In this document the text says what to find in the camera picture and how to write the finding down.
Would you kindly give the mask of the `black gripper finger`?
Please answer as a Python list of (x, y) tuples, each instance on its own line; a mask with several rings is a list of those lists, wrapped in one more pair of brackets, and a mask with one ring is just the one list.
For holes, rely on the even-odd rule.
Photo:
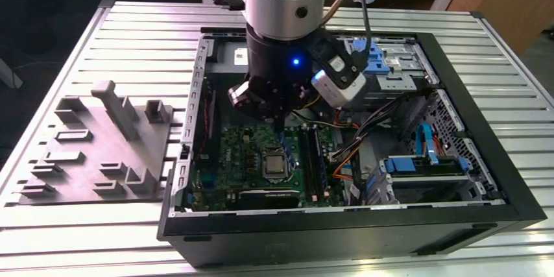
[(284, 128), (284, 112), (281, 98), (271, 84), (247, 79), (228, 90), (228, 99), (232, 107), (244, 115), (272, 128)]
[(297, 86), (284, 100), (284, 126), (299, 124), (292, 112), (305, 110), (319, 100), (319, 93), (311, 86)]

